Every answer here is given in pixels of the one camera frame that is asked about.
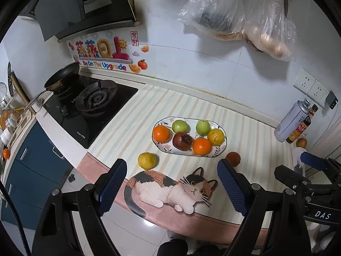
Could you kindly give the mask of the dark red-orange fruit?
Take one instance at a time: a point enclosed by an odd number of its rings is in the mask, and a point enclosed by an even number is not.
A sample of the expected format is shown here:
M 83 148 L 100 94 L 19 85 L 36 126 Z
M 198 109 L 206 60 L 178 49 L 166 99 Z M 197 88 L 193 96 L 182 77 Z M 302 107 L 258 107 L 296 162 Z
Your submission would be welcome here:
M 235 152 L 229 152 L 226 156 L 225 156 L 226 160 L 230 163 L 231 166 L 233 167 L 237 167 L 240 164 L 241 161 L 241 157 L 240 155 Z

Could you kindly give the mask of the silver gas canister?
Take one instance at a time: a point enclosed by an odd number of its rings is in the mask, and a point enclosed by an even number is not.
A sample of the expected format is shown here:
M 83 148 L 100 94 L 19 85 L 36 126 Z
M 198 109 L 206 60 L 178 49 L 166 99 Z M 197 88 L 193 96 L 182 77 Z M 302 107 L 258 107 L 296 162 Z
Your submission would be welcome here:
M 310 101 L 298 100 L 274 131 L 275 138 L 284 142 L 309 114 Z

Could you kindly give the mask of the colourful wall sticker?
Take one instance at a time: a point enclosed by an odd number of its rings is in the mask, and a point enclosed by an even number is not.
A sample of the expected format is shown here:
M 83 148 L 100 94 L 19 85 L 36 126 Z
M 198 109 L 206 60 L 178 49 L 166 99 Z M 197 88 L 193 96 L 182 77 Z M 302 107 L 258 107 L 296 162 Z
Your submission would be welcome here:
M 82 67 L 141 73 L 148 69 L 150 48 L 137 29 L 109 29 L 66 41 L 73 60 Z

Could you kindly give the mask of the brown red apple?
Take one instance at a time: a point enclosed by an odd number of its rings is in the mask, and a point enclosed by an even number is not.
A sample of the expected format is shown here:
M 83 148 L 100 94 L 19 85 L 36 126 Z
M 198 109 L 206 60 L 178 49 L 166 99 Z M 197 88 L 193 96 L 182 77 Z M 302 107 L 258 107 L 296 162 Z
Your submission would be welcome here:
M 193 138 L 186 133 L 178 132 L 172 139 L 172 144 L 175 148 L 181 151 L 187 151 L 191 148 Z

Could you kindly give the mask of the orange tangerine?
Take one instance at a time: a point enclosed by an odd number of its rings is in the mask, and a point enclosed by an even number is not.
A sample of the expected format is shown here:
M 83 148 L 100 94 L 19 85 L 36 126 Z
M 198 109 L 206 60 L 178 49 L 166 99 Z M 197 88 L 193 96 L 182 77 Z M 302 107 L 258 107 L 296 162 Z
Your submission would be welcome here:
M 157 125 L 153 129 L 153 139 L 158 143 L 166 143 L 171 137 L 169 129 L 164 125 Z
M 199 156 L 208 155 L 212 151 L 212 144 L 205 138 L 197 138 L 192 144 L 194 154 Z

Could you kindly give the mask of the calico cat shaped mat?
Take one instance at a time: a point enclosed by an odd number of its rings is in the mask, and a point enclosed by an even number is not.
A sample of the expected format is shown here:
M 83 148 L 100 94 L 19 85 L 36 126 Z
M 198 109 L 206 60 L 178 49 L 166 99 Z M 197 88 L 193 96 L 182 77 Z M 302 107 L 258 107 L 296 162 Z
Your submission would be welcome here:
M 145 170 L 128 180 L 124 188 L 124 200 L 128 208 L 142 218 L 146 217 L 146 213 L 133 200 L 133 192 L 138 194 L 142 202 L 153 207 L 170 205 L 177 212 L 191 215 L 197 203 L 212 205 L 209 199 L 217 185 L 216 179 L 204 178 L 202 167 L 196 168 L 178 181 L 161 172 Z

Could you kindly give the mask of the black plug adapter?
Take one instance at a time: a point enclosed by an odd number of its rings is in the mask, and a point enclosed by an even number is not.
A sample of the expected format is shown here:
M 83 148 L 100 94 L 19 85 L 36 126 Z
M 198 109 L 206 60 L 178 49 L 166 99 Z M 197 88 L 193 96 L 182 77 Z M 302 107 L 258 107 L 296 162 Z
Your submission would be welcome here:
M 330 91 L 325 99 L 325 103 L 329 106 L 330 109 L 334 109 L 338 104 L 338 99 L 333 91 Z

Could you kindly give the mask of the white wall socket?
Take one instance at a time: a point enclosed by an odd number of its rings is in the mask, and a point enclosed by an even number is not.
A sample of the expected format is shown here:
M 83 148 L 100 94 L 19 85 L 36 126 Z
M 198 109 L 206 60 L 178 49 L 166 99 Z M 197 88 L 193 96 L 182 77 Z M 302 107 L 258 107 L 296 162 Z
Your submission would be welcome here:
M 302 93 L 308 94 L 315 81 L 316 79 L 302 68 L 294 81 L 294 87 Z
M 318 103 L 320 106 L 325 105 L 325 99 L 327 95 L 327 89 L 318 80 L 315 80 L 314 84 L 308 92 L 308 97 L 311 98 L 314 102 Z

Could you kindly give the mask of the orange fruit on far counter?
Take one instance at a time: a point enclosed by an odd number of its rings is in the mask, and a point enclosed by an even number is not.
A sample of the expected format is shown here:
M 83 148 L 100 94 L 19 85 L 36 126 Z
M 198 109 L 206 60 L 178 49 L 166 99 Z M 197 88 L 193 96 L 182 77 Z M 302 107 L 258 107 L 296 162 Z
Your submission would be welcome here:
M 10 158 L 10 151 L 8 148 L 3 149 L 3 158 L 8 160 Z

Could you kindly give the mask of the plastic bag with onions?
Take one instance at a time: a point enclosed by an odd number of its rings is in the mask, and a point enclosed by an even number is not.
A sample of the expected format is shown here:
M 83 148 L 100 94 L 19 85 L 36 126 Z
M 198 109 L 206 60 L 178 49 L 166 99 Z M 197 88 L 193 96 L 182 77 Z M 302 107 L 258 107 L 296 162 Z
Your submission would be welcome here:
M 284 0 L 251 0 L 243 32 L 250 45 L 280 61 L 296 57 L 296 27 L 284 15 Z

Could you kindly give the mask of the range hood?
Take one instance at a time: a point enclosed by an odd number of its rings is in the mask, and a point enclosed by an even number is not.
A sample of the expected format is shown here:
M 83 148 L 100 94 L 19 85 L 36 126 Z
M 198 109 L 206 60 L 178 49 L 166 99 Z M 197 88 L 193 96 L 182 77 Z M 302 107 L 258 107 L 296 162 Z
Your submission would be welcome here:
M 44 40 L 55 36 L 59 42 L 142 24 L 134 0 L 30 0 L 20 15 L 39 23 Z

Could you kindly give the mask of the small yellow lemon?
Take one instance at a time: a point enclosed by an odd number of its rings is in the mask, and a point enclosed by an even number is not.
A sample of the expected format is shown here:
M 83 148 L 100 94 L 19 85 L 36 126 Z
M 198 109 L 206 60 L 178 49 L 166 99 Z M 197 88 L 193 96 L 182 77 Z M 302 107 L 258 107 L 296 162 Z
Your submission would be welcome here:
M 137 158 L 138 165 L 144 170 L 150 170 L 156 166 L 157 158 L 152 153 L 141 153 Z

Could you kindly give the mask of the tissue pack with tissue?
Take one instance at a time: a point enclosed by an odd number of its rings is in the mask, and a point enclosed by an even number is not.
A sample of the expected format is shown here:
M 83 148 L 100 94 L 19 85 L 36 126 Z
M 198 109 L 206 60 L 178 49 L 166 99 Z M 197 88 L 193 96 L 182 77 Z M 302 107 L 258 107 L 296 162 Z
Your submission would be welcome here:
M 303 177 L 305 177 L 305 164 L 301 161 L 301 155 L 304 152 L 306 152 L 306 149 L 302 147 L 294 147 L 291 149 L 294 171 Z

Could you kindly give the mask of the green apple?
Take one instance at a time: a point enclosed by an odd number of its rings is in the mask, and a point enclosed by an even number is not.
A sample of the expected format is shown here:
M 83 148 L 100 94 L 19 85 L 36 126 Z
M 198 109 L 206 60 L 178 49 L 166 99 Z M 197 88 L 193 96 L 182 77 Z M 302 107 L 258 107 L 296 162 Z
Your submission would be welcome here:
M 196 124 L 196 132 L 200 136 L 205 136 L 210 131 L 210 124 L 207 120 L 199 120 Z
M 174 133 L 178 133 L 178 132 L 187 133 L 190 130 L 190 127 L 183 120 L 175 120 L 172 123 L 172 130 L 173 130 Z

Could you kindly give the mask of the large yellow orange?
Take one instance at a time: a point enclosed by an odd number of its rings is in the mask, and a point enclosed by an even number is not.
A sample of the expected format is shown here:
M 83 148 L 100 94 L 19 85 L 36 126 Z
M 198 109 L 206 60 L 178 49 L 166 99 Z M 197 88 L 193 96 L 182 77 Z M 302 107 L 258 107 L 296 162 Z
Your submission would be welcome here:
M 212 146 L 220 146 L 225 141 L 224 132 L 218 128 L 212 129 L 208 133 L 208 140 Z

